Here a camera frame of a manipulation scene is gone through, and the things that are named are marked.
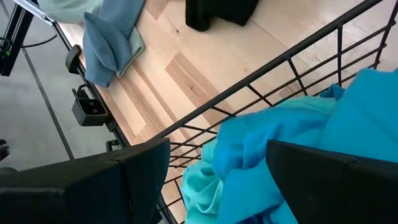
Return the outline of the black cloth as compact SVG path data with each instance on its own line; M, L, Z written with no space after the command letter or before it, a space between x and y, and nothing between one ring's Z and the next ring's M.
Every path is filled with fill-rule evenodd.
M211 20L218 17L239 26L245 26L259 0L185 0L185 23L203 32Z

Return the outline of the mint green cloth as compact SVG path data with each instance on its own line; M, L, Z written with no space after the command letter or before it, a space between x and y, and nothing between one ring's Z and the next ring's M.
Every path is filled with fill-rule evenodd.
M217 140L203 146L201 159L189 165L182 177L185 224L216 224L223 182L212 168Z

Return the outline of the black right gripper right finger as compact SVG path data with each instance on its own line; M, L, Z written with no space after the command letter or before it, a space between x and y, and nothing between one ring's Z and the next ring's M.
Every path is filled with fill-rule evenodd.
M277 140L266 163L299 224L398 224L398 163Z

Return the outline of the bright blue fleece cloth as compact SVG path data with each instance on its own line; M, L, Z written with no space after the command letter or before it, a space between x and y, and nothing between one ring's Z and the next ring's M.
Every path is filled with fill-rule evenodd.
M212 167L216 224L298 224L266 164L271 139L398 162L398 70L361 70L327 112L279 105L225 121Z

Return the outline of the black frame post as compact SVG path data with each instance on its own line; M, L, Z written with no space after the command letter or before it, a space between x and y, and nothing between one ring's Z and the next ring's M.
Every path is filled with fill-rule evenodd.
M22 6L14 6L6 32L0 36L0 76L10 76L33 16Z

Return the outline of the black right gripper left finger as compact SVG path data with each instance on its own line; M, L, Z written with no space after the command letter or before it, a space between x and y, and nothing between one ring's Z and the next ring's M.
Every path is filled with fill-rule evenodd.
M0 224L158 224L170 141L0 169Z

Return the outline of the grey-blue knitted sweater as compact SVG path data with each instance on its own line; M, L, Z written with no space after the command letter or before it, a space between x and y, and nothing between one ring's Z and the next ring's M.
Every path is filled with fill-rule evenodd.
M146 0L103 0L99 13L84 14L85 78L103 88L122 77L146 49L136 27Z

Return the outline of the black table clamp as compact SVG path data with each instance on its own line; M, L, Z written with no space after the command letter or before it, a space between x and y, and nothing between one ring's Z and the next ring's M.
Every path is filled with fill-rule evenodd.
M65 66L69 73L78 74L78 65L80 62L79 56L81 48L79 45L74 45L69 51L65 59Z

